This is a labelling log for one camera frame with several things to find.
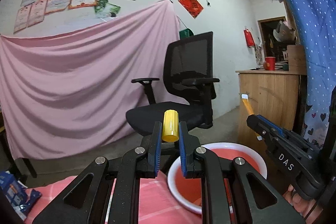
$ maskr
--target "concrete floor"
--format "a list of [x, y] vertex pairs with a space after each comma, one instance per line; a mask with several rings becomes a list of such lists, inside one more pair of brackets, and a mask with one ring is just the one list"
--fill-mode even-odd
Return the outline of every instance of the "concrete floor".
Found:
[[[212, 128], [195, 128], [190, 131], [190, 134], [197, 136], [201, 144], [237, 142], [238, 116], [239, 108], [237, 107], [215, 119]], [[105, 156], [107, 159], [121, 157], [128, 150], [137, 147], [141, 139], [142, 136], [133, 133], [114, 143], [79, 155], [54, 160], [31, 160], [38, 175], [36, 179], [28, 176], [26, 185], [28, 187], [45, 186], [68, 176], [78, 175], [96, 157]], [[21, 160], [18, 160], [17, 165], [23, 173], [28, 174]]]

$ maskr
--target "pink curtain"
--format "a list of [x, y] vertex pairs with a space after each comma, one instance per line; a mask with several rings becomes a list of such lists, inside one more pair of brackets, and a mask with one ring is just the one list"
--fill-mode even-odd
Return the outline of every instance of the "pink curtain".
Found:
[[60, 158], [130, 134], [125, 112], [148, 104], [134, 78], [160, 78], [157, 102], [185, 102], [162, 81], [167, 45], [178, 39], [169, 0], [71, 33], [0, 36], [0, 104], [13, 157]]

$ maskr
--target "pink cloth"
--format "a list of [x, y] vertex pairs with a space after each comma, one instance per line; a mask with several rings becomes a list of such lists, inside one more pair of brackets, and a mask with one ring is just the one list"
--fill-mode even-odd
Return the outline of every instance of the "pink cloth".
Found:
[[[66, 187], [75, 177], [68, 177], [45, 187], [35, 188], [42, 193], [27, 216], [26, 224], [34, 218]], [[159, 172], [156, 179], [140, 180], [139, 224], [201, 224], [201, 216], [183, 208], [171, 195], [167, 177]]]
[[169, 0], [71, 33], [0, 36], [0, 104], [13, 157], [60, 158], [130, 134], [126, 111], [148, 104], [134, 78], [159, 77], [157, 102], [186, 103], [162, 81], [167, 45], [178, 39]]

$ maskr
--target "wooden door frame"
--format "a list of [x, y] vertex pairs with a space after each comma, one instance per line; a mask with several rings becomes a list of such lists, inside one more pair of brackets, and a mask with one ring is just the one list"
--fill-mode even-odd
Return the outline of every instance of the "wooden door frame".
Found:
[[262, 20], [258, 20], [258, 26], [259, 26], [259, 31], [260, 31], [260, 35], [261, 35], [261, 41], [262, 41], [262, 48], [264, 50], [264, 56], [266, 56], [266, 40], [264, 37], [264, 33], [263, 33], [263, 29], [261, 27], [261, 23], [265, 23], [265, 22], [269, 22], [269, 21], [279, 21], [279, 20], [283, 20], [286, 21], [286, 17], [282, 16], [282, 17], [273, 17], [273, 18], [267, 18], [267, 19], [262, 19]]

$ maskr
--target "silver bolt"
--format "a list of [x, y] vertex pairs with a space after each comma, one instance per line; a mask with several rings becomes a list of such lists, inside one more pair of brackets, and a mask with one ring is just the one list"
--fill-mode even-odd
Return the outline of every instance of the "silver bolt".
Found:
[[100, 156], [96, 158], [95, 162], [96, 164], [103, 164], [105, 162], [105, 157]]
[[245, 160], [243, 158], [236, 158], [235, 159], [235, 162], [238, 164], [238, 165], [243, 165], [245, 163]]
[[134, 151], [137, 154], [142, 154], [142, 153], [145, 152], [145, 149], [143, 147], [139, 146], [139, 147], [135, 148]]
[[204, 147], [197, 147], [196, 152], [200, 154], [204, 154], [207, 150]]

